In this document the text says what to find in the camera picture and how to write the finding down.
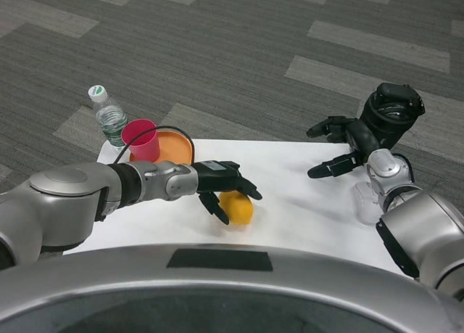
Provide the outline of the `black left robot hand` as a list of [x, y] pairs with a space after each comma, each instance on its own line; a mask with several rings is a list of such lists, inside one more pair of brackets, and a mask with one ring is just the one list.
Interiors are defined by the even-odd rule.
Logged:
[[196, 192], [201, 203], [211, 215], [215, 215], [225, 225], [229, 224], [229, 217], [219, 205], [220, 200], [216, 192], [237, 191], [254, 200], [262, 199], [257, 187], [239, 172], [238, 163], [207, 160], [193, 163], [192, 168], [198, 175]]

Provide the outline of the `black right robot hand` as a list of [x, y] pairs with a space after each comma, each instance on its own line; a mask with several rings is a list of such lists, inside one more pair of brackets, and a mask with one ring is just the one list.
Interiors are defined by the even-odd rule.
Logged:
[[308, 170], [310, 178], [338, 177], [362, 166], [369, 155], [380, 149], [380, 144], [373, 132], [357, 118], [329, 116], [307, 131], [307, 136], [316, 138], [325, 136], [332, 144], [346, 143], [350, 153], [340, 155], [332, 160], [322, 162]]

